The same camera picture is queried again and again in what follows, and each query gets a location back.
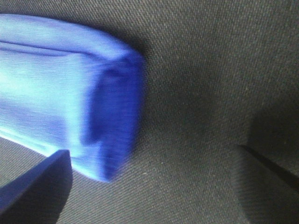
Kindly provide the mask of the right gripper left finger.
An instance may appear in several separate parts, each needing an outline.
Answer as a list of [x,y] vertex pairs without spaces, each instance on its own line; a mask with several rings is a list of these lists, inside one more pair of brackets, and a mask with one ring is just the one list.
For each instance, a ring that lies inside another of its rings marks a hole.
[[2,224],[55,224],[72,188],[70,152],[58,150],[0,188]]

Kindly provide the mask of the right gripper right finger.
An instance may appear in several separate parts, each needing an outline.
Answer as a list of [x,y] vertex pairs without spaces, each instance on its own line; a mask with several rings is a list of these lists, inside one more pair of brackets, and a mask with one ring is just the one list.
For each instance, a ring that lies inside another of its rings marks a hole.
[[299,186],[299,177],[283,168],[282,166],[272,162],[270,159],[266,158],[262,154],[258,153],[256,150],[245,146],[240,145],[240,148],[244,150],[246,153],[251,155],[254,159],[260,162],[265,168],[274,173],[277,177],[283,180],[290,187],[298,187]]

